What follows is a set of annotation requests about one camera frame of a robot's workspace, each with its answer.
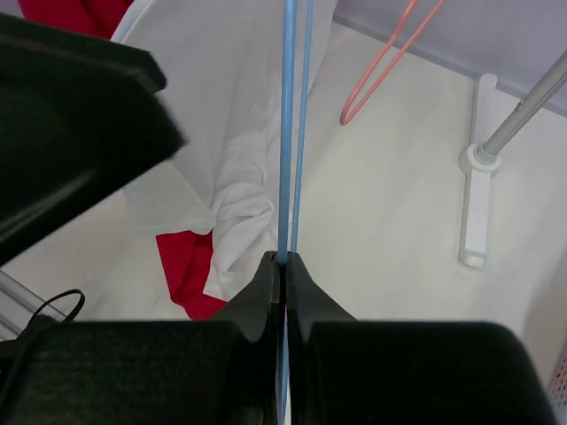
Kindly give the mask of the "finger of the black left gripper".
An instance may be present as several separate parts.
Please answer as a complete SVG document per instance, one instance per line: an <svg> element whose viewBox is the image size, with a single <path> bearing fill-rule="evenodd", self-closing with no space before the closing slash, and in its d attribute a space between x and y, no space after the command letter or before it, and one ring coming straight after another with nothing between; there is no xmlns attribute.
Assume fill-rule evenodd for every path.
<svg viewBox="0 0 567 425"><path fill-rule="evenodd" d="M148 51L1 18L1 260L183 146Z"/></svg>

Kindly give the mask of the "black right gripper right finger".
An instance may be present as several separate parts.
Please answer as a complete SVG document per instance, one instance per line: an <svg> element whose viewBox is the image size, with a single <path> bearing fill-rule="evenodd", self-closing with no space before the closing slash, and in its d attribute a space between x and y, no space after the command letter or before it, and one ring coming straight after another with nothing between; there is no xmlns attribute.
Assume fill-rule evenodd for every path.
<svg viewBox="0 0 567 425"><path fill-rule="evenodd" d="M528 353L487 321L359 321L285 270L295 424L553 424Z"/></svg>

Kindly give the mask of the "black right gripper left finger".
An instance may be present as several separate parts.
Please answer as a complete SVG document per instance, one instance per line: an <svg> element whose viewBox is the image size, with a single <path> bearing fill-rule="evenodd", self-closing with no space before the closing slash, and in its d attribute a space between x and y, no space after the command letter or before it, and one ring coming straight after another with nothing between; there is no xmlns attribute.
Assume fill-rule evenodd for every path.
<svg viewBox="0 0 567 425"><path fill-rule="evenodd" d="M4 424L276 424L280 280L269 251L202 321L57 321L1 346Z"/></svg>

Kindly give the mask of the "magenta t shirt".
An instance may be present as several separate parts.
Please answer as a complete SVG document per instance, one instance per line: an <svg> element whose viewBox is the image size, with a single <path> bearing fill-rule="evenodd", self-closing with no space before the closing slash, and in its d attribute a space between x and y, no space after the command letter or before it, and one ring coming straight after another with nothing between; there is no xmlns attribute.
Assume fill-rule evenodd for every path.
<svg viewBox="0 0 567 425"><path fill-rule="evenodd" d="M49 27L102 39L120 41L150 3L148 1L20 1L25 19ZM210 230L197 232L180 226L153 226L142 218L141 226L156 234L159 258L173 303L192 319L206 319L225 303L203 294L213 255Z"/></svg>

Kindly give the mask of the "white t shirt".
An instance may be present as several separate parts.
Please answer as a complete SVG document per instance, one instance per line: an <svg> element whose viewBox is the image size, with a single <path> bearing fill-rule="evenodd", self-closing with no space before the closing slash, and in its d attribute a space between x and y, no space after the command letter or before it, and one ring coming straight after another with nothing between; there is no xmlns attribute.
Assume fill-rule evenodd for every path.
<svg viewBox="0 0 567 425"><path fill-rule="evenodd" d="M124 189L154 235L213 238L204 292L233 298L276 247L284 3L135 1L113 40L149 51L185 145Z"/></svg>

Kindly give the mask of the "light blue hanger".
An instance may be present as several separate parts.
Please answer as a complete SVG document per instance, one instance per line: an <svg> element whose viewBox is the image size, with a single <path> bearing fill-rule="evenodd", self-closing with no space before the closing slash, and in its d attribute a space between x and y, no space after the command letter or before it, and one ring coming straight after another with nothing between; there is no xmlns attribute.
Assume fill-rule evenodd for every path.
<svg viewBox="0 0 567 425"><path fill-rule="evenodd" d="M283 56L280 119L280 156L278 190L278 225L276 261L280 280L282 326L278 343L277 412L278 422L285 424L291 415L291 366L288 331L286 265L290 253L298 251L299 216L307 124L307 99L310 87L310 59L315 3L307 2L305 40L302 59L299 126L294 127L295 59L299 3L286 1L283 8Z"/></svg>

